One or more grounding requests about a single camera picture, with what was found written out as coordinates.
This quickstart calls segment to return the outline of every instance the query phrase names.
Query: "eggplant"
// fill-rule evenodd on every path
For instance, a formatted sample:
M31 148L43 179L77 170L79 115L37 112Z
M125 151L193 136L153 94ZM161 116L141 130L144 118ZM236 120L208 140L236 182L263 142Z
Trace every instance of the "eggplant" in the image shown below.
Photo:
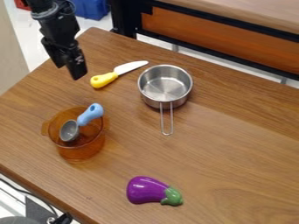
M160 202L161 205L179 206L183 204L180 192L154 178L138 176L127 186L128 200L133 204Z

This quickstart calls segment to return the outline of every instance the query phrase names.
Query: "white wall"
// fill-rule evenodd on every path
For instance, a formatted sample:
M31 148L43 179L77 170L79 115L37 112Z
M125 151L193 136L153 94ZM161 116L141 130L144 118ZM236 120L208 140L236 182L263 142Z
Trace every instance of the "white wall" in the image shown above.
M0 57L1 95L29 73L3 0L0 0Z

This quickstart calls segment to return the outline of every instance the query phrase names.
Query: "metal frame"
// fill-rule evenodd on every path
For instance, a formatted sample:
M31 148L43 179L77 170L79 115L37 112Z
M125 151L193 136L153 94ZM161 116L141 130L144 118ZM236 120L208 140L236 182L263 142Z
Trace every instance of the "metal frame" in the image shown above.
M112 19L114 23L113 32L134 39L136 38L136 34L140 33L142 35L146 35L155 39L161 39L163 41L170 42L173 45L184 46L202 53L208 53L213 56L217 56L226 60L231 60L243 65L255 67L260 70L270 72L272 74L277 74L283 77L287 77L299 81L299 75L296 73L285 72L280 69L276 69L270 66L265 66L256 62L252 62L247 59L241 59L222 52L217 52L205 48L203 46L186 43L184 41L166 37L164 35L154 33L151 31L145 31L142 28L141 13L152 14L152 7L156 6L159 8L191 15L197 18L204 18L221 24L231 25L252 32L258 32L279 39L286 39L288 41L299 43L299 35L297 34L287 32L287 31L279 31L262 25L251 24L248 22L239 21L237 19L232 19L229 17L222 17L211 13L203 12L200 10L192 10L185 7L169 4L169 3L161 3L155 0L110 0L110 4L111 4L111 11L112 11Z

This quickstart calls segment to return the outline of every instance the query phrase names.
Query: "metal pot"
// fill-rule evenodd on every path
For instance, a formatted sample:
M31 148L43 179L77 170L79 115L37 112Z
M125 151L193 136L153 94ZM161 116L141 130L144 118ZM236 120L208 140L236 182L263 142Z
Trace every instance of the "metal pot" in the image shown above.
M153 66L140 75L139 91L145 103L160 109L161 131L164 135L173 134L173 109L187 101L192 86L192 77L178 66ZM163 128L164 109L170 109L170 133L165 133Z

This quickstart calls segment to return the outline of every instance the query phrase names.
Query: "blue bin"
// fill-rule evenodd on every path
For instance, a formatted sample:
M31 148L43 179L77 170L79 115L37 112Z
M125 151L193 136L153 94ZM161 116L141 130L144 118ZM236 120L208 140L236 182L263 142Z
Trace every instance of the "blue bin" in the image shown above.
M76 16L100 20L109 13L107 0L72 0L76 5Z

